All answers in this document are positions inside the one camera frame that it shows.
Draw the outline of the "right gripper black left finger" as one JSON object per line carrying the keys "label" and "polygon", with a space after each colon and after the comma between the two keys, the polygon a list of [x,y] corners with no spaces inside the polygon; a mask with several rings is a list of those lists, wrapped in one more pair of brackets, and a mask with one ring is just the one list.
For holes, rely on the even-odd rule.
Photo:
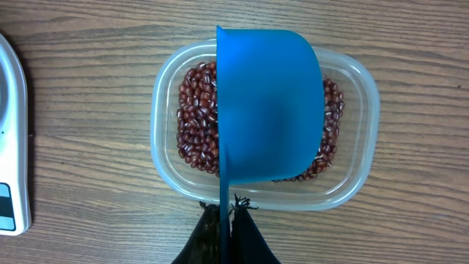
{"label": "right gripper black left finger", "polygon": [[200,202],[199,205],[204,212],[172,264],[220,263],[220,208],[205,202]]}

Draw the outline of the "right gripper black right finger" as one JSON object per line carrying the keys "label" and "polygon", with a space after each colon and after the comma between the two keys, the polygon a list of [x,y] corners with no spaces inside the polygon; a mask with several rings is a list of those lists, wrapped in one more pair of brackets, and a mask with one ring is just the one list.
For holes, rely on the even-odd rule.
{"label": "right gripper black right finger", "polygon": [[280,264],[251,218],[251,200],[235,196],[231,233],[231,258],[234,264]]}

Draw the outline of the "blue plastic scoop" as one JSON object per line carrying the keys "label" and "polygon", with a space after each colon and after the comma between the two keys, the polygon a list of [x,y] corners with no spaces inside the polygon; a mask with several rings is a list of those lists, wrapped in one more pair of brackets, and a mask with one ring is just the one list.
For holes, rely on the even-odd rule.
{"label": "blue plastic scoop", "polygon": [[299,34],[216,30],[221,262],[228,263],[229,187],[299,175],[324,125],[319,62]]}

